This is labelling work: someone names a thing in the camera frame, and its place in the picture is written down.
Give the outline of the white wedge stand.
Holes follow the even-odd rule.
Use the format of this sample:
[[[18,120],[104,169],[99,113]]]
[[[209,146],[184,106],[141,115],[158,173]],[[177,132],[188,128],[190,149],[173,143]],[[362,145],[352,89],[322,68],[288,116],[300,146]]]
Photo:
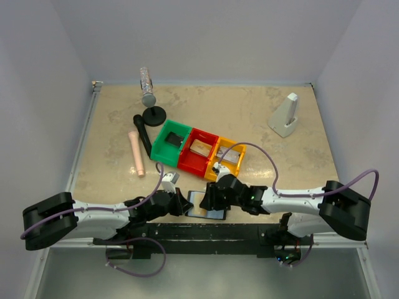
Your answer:
[[[290,93],[278,106],[267,124],[280,137],[286,138],[296,129],[298,117],[296,116],[299,97],[296,93]]]

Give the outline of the red plastic bin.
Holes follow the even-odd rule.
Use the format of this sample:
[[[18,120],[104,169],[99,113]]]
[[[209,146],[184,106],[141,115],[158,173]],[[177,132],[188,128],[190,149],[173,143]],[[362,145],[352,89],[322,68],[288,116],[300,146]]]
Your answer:
[[[178,169],[203,177],[219,136],[193,128],[181,150]]]

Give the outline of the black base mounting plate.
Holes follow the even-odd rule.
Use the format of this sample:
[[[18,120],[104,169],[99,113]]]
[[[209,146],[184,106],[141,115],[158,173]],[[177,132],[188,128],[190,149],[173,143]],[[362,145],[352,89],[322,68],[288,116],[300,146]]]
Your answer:
[[[133,238],[148,237],[159,242],[168,254],[255,255],[274,258],[275,246],[310,245],[311,238],[282,235],[278,224],[184,224],[147,223],[130,230],[120,229],[108,240],[94,238],[94,245],[133,246],[135,259],[148,259],[162,253],[154,243]]]

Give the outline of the silver cards in yellow bin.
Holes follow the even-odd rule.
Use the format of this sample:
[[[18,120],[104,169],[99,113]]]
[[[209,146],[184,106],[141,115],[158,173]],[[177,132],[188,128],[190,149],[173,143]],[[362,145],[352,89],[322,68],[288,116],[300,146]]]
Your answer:
[[[229,150],[226,154],[225,152],[227,151],[227,147],[225,146],[220,146],[217,153],[216,157],[220,159],[223,157],[223,161],[229,162],[231,164],[237,164],[239,161],[239,158],[241,156],[241,153],[238,151],[235,151],[233,149]]]

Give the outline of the green plastic bin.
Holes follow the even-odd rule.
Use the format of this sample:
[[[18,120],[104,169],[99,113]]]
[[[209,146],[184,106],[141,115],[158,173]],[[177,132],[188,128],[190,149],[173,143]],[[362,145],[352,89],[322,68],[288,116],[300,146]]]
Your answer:
[[[150,158],[176,168],[192,129],[191,126],[167,120],[152,144]]]

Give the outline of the yellow plastic bin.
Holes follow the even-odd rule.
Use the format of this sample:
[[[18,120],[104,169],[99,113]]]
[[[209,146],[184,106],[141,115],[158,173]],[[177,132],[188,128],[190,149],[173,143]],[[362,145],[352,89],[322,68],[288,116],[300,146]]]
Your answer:
[[[219,149],[220,146],[225,146],[227,148],[230,148],[232,145],[236,144],[236,141],[233,140],[229,140],[227,138],[224,137],[219,137],[218,141],[216,143],[216,146],[213,150],[213,152],[211,153],[211,157],[209,159],[208,165],[206,167],[206,171],[205,171],[205,175],[204,178],[208,181],[214,181],[216,179],[216,175],[213,173],[212,171],[212,167],[215,163],[218,163],[220,159],[218,159],[216,157],[216,153]],[[240,167],[242,164],[242,161],[244,159],[244,155],[246,154],[246,146],[245,145],[237,145],[234,146],[231,150],[235,150],[241,153],[241,156],[239,158],[239,161],[237,164],[231,164],[229,162],[223,161],[223,159],[221,160],[221,164],[228,167],[231,171],[231,174],[237,176],[239,174],[240,171]]]

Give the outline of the black leather card holder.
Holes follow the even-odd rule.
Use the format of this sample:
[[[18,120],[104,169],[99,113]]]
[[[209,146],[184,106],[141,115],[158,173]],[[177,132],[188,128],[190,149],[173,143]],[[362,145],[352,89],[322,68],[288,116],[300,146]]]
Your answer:
[[[187,217],[195,217],[201,219],[212,219],[212,220],[225,220],[227,216],[227,210],[223,211],[208,211],[200,208],[200,204],[204,199],[205,192],[202,191],[189,191],[187,200],[192,203],[193,207],[185,213]]]

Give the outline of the gold VIP card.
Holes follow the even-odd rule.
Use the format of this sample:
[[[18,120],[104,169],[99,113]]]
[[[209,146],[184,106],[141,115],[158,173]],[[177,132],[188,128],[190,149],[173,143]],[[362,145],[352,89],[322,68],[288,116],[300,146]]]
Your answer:
[[[194,206],[192,210],[190,210],[190,216],[191,217],[206,217],[207,215],[207,210],[202,209],[199,206]]]

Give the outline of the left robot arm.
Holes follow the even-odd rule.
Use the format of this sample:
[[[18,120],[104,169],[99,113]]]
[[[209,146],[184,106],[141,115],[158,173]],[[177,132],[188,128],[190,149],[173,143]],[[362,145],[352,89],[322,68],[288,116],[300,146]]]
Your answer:
[[[21,239],[28,251],[45,249],[64,239],[123,240],[147,222],[168,214],[179,217],[192,208],[178,188],[104,206],[61,192],[23,210]]]

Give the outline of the glitter tube on black stand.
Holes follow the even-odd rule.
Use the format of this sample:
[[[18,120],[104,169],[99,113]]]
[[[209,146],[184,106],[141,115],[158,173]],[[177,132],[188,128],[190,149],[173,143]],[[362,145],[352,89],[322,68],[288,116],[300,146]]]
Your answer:
[[[146,107],[142,117],[148,126],[160,126],[166,120],[166,111],[156,105],[156,97],[153,93],[153,84],[147,67],[140,69],[140,86],[143,93],[142,103]]]

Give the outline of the gold cards in red bin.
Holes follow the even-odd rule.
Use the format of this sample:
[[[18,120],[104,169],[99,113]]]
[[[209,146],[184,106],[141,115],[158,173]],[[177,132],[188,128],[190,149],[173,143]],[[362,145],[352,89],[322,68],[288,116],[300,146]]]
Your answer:
[[[204,157],[208,157],[211,150],[212,150],[211,145],[209,145],[201,140],[198,140],[198,139],[195,139],[190,146],[191,152],[196,153],[200,156],[204,156]]]

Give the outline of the pink cylinder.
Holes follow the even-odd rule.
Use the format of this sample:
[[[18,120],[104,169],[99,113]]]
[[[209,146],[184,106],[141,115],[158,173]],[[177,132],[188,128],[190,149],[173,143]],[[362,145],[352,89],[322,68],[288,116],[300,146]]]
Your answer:
[[[141,151],[140,151],[138,131],[129,132],[128,137],[129,137],[131,148],[132,148],[133,159],[135,162],[137,175],[139,178],[143,178],[145,176],[145,168],[143,165],[142,155],[141,155]]]

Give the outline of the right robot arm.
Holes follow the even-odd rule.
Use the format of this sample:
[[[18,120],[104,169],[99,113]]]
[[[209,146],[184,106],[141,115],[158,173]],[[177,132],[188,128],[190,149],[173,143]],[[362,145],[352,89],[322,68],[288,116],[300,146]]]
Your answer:
[[[283,213],[280,230],[284,235],[302,238],[311,234],[336,232],[350,240],[367,238],[371,201],[327,181],[324,187],[308,190],[282,190],[248,186],[232,174],[208,183],[200,208],[220,211],[238,206],[251,215]]]

